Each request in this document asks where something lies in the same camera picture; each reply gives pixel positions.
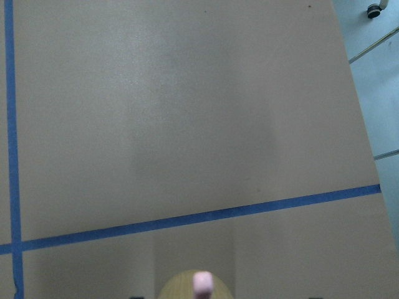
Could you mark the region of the yellow wooden cup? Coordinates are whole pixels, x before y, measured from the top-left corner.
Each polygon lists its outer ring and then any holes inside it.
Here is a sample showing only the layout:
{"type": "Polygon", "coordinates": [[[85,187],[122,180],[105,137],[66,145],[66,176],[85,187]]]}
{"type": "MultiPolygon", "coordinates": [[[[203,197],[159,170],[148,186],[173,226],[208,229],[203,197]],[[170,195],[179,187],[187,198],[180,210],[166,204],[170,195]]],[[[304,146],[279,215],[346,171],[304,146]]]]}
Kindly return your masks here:
{"type": "MultiPolygon", "coordinates": [[[[193,298],[193,275],[200,271],[204,270],[186,270],[176,274],[165,283],[158,298],[193,298]]],[[[233,295],[226,284],[215,274],[211,274],[214,283],[214,290],[211,298],[233,299],[233,295]]]]}

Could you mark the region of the pink chopstick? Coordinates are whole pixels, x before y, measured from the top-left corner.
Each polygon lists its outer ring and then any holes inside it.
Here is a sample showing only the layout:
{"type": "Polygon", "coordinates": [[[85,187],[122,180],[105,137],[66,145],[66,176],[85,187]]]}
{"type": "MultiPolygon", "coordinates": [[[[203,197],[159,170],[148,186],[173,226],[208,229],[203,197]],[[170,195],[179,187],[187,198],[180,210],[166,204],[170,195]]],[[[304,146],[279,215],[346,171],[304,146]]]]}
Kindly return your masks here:
{"type": "Polygon", "coordinates": [[[200,271],[193,275],[193,298],[210,299],[214,290],[213,276],[210,272],[200,271]]]}

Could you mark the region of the black chair caster wheel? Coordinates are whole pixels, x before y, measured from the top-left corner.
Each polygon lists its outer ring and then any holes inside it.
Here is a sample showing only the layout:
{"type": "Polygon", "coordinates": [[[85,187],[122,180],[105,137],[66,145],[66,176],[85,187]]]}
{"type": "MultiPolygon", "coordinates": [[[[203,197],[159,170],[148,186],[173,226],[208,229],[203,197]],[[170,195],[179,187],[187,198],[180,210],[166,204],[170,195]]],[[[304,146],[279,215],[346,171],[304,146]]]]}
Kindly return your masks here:
{"type": "Polygon", "coordinates": [[[367,8],[367,17],[369,19],[373,19],[378,17],[381,14],[381,7],[379,4],[371,4],[367,8]]]}

